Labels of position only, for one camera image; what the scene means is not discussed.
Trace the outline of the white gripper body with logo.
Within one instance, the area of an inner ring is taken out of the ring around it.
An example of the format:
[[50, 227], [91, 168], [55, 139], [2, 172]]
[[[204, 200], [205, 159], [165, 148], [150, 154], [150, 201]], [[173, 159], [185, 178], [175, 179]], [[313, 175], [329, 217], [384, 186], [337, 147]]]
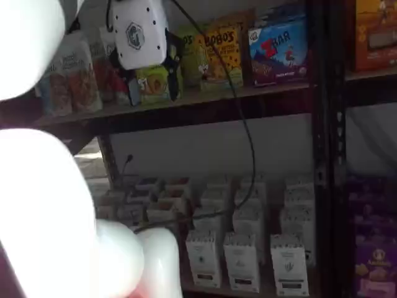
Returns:
[[164, 62], [168, 22], [162, 1], [114, 1], [112, 17], [118, 59], [123, 68], [136, 70]]

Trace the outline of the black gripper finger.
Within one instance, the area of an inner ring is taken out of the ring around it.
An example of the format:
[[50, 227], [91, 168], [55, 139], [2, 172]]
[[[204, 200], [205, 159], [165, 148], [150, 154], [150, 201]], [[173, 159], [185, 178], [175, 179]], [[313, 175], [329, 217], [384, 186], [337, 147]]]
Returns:
[[179, 82], [177, 71], [184, 54], [184, 40], [172, 32], [165, 29], [166, 36], [166, 58], [163, 61], [163, 67], [167, 70], [167, 85], [171, 101], [175, 101], [179, 95]]
[[114, 48], [109, 61], [112, 65], [112, 88], [119, 105], [136, 106], [140, 103], [140, 93], [134, 70], [126, 70], [118, 59], [117, 48]]

